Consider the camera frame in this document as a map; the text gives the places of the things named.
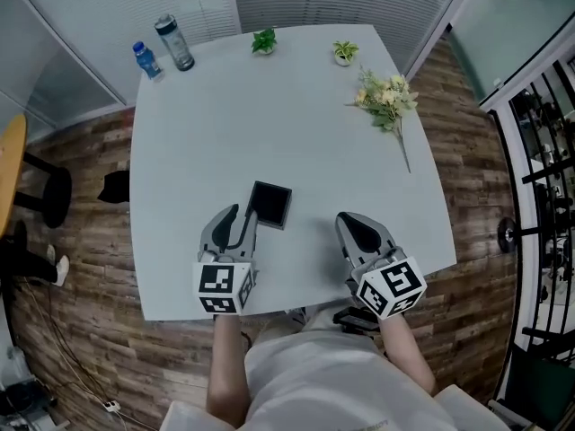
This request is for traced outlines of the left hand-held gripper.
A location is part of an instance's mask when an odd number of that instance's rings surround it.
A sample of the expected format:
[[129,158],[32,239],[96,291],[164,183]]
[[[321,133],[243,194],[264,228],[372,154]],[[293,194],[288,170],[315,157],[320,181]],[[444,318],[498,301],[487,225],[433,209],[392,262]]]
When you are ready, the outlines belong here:
[[244,314],[256,287],[258,216],[251,210],[240,218],[238,210],[239,205],[233,204],[220,211],[200,236],[192,278],[194,294],[208,314]]

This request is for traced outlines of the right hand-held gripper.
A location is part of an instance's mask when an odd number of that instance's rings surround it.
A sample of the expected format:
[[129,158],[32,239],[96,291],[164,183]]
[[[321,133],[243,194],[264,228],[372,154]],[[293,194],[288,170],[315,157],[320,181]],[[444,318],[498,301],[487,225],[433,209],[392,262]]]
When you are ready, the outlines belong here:
[[413,256],[394,246],[387,229],[375,220],[353,212],[339,212],[335,229],[345,259],[364,259],[365,253],[380,253],[351,270],[357,284],[352,291],[379,320],[411,309],[425,294],[427,283]]

